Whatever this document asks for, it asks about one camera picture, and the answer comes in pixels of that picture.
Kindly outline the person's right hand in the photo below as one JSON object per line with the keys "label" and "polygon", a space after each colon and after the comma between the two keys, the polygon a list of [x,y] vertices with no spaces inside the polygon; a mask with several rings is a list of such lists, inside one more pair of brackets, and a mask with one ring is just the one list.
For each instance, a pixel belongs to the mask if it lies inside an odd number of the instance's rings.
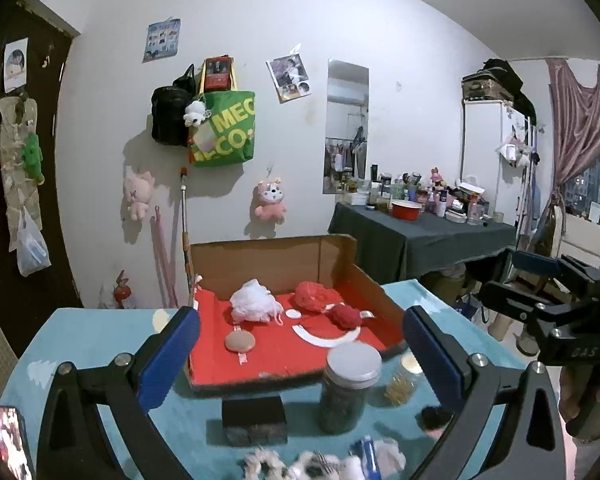
{"label": "person's right hand", "polygon": [[[574,391],[574,380],[572,371],[568,367],[563,367],[560,371],[560,400],[558,411],[565,422],[577,417],[580,413],[579,397]],[[596,401],[600,403],[600,388],[596,392]]]}

